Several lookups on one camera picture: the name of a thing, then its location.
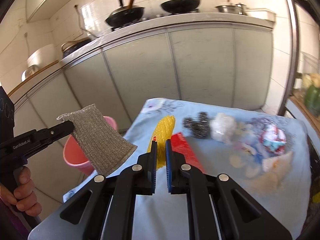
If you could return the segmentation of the purple sleeve forearm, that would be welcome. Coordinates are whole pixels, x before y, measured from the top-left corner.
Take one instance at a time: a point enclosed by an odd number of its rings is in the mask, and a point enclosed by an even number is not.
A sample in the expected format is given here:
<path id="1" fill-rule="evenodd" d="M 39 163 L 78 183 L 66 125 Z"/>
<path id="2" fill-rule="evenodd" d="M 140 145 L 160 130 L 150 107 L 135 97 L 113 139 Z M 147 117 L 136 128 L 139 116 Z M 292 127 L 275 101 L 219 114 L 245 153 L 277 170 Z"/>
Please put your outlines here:
<path id="1" fill-rule="evenodd" d="M 28 239 L 31 227 L 21 213 L 1 200 L 1 239 Z"/>

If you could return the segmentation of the person's left hand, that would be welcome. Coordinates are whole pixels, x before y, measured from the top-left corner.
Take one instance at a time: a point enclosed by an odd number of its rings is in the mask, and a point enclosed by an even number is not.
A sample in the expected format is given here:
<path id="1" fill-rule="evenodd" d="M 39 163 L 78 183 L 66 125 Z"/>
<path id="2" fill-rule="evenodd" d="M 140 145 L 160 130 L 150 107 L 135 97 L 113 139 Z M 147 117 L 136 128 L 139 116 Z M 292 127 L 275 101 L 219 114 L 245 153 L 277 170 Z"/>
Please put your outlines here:
<path id="1" fill-rule="evenodd" d="M 25 212 L 31 217 L 36 217 L 42 212 L 42 206 L 34 192 L 35 184 L 31 179 L 31 171 L 23 167 L 18 177 L 20 185 L 11 193 L 1 184 L 1 200 L 5 205 L 16 206 L 19 211 Z"/>

